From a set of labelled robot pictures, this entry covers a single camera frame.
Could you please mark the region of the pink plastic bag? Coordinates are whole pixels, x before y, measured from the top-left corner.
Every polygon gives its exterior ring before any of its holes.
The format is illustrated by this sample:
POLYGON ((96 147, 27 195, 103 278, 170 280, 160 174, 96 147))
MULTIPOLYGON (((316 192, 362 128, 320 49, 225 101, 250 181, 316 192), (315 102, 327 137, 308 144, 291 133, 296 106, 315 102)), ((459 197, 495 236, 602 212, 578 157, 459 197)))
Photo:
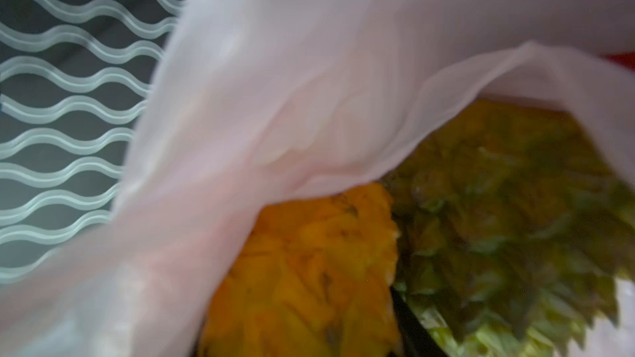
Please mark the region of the pink plastic bag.
POLYGON ((108 224, 1 294, 4 356, 185 356, 264 206, 376 180, 488 86, 634 180, 634 0, 187 0, 108 224))

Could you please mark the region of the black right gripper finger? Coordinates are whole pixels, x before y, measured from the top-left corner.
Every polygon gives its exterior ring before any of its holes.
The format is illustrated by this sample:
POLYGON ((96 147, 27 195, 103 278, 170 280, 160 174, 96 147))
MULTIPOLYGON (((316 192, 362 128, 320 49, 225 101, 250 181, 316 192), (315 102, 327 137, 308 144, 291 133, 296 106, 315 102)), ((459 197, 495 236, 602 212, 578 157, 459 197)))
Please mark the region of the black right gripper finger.
POLYGON ((406 302, 394 287, 390 288, 395 318, 402 338, 402 350, 395 356, 447 357, 443 349, 433 340, 406 302))

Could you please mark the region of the yellow pineapple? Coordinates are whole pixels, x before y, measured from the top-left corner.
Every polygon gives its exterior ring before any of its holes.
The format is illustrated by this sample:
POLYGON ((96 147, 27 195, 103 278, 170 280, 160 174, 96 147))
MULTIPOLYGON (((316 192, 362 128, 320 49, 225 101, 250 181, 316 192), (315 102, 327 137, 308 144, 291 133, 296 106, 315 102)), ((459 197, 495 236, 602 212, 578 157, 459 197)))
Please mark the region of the yellow pineapple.
POLYGON ((447 356, 634 353, 634 191, 565 112, 479 100, 382 180, 269 206, 198 356, 395 356, 394 287, 447 356))

